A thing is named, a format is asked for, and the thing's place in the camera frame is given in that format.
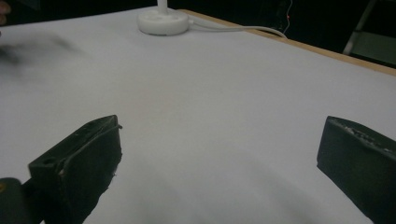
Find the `wooden table edge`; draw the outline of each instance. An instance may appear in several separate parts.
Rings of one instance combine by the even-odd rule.
[[[198,12],[194,12],[194,11],[190,11],[190,10],[187,10],[187,9],[180,9],[180,11],[183,11],[183,12],[185,12],[185,13],[187,13],[189,15],[192,15],[194,17],[198,17],[198,18],[201,18],[201,19],[204,19],[204,20],[208,20],[208,21],[213,21],[213,22],[216,22],[216,23],[219,23],[219,24],[222,24],[222,25],[237,26],[237,24],[235,24],[235,23],[232,23],[232,22],[229,22],[229,21],[224,21],[224,20],[217,19],[217,18],[210,17],[210,16],[206,16],[204,14],[201,14],[201,13],[198,13]],[[336,60],[339,60],[339,61],[342,61],[342,62],[352,63],[352,64],[355,64],[355,65],[358,65],[358,66],[361,66],[361,67],[369,68],[371,70],[382,72],[382,73],[385,73],[385,74],[392,75],[392,76],[396,77],[396,69],[393,69],[393,68],[390,68],[390,67],[386,67],[384,65],[380,65],[380,64],[377,64],[377,63],[370,63],[370,62],[367,62],[367,61],[364,61],[364,60],[361,60],[361,59],[352,58],[350,56],[347,56],[347,55],[344,55],[344,54],[340,54],[340,53],[336,53],[336,52],[333,52],[333,51],[330,51],[330,50],[326,50],[326,49],[320,49],[320,48],[317,48],[317,47],[314,47],[314,46],[311,46],[311,45],[307,45],[307,44],[304,44],[304,43],[301,43],[301,42],[298,42],[298,41],[294,41],[294,40],[291,40],[291,39],[285,39],[285,38],[279,37],[277,35],[268,34],[268,33],[262,32],[262,31],[258,31],[258,30],[249,30],[247,32],[255,34],[255,35],[260,35],[260,36],[264,36],[264,37],[267,37],[267,38],[271,38],[271,39],[274,39],[276,41],[280,41],[280,42],[283,42],[283,43],[286,43],[286,44],[289,44],[289,45],[293,45],[293,46],[301,48],[301,49],[306,49],[306,50],[309,50],[309,51],[312,51],[312,52],[315,52],[315,53],[318,53],[318,54],[321,54],[321,55],[324,55],[324,56],[327,56],[327,57],[330,57],[330,58],[333,58],[333,59],[336,59]]]

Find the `white cable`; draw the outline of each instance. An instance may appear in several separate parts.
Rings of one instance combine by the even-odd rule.
[[[290,0],[290,5],[289,5],[289,8],[288,8],[288,11],[286,12],[286,19],[288,19],[288,26],[285,28],[285,30],[283,31],[283,34],[285,34],[287,31],[288,31],[288,29],[289,29],[289,27],[290,27],[290,18],[289,18],[289,12],[290,12],[290,9],[291,9],[291,6],[293,5],[293,0]]]
[[[215,31],[243,31],[243,30],[261,30],[265,31],[268,33],[276,34],[281,37],[287,38],[284,34],[279,32],[278,30],[268,28],[268,27],[263,27],[263,26],[233,26],[233,27],[217,27],[217,26],[210,26],[206,24],[201,24],[197,21],[190,20],[191,25],[196,25],[200,26],[202,28],[208,29],[208,30],[215,30]]]

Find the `dark object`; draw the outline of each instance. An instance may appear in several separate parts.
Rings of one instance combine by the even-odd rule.
[[[396,223],[396,142],[359,123],[328,117],[318,168],[374,223]]]
[[[0,223],[82,223],[107,190],[121,159],[117,116],[93,120],[29,164],[32,178],[0,192],[0,204],[16,204],[23,221]]]

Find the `white table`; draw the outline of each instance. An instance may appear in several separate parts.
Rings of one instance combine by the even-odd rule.
[[[396,138],[396,77],[262,36],[138,31],[145,9],[2,28],[0,176],[116,114],[85,223],[371,223],[316,167],[327,116]]]

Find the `lamp base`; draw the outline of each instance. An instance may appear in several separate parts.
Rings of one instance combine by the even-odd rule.
[[[189,29],[189,16],[180,11],[148,10],[137,17],[139,30],[148,35],[179,35]]]

